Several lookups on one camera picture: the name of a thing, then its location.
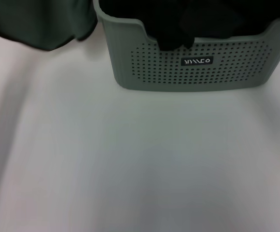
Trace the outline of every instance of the black label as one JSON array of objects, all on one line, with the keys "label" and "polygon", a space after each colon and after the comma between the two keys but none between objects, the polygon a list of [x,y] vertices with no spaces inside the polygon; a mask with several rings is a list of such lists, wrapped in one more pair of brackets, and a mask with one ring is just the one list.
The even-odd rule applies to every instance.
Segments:
[{"label": "black label", "polygon": [[214,57],[192,57],[192,58],[181,58],[182,66],[191,65],[207,65],[212,64]]}]

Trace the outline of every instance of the gray plastic basket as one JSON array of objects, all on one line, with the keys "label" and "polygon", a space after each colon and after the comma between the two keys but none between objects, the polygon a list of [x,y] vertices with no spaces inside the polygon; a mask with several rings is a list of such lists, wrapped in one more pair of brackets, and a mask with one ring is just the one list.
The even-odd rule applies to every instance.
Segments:
[{"label": "gray plastic basket", "polygon": [[150,91],[216,91],[264,84],[280,61],[280,20],[262,34],[226,40],[196,38],[191,49],[159,51],[137,19],[105,14],[103,23],[117,83]]}]

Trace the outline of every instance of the white surface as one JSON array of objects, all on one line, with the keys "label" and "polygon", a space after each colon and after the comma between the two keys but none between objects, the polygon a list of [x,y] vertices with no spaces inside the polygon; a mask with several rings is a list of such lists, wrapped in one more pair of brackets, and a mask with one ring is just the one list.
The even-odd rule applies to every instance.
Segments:
[{"label": "white surface", "polygon": [[0,232],[280,232],[280,64],[259,88],[119,87],[99,25],[0,38]]}]

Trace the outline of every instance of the dark green cloth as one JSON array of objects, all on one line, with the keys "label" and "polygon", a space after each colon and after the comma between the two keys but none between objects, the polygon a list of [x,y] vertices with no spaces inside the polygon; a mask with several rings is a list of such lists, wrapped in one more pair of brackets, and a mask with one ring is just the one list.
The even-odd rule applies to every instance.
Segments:
[{"label": "dark green cloth", "polygon": [[0,0],[0,36],[38,49],[86,39],[96,24],[91,0]]}]

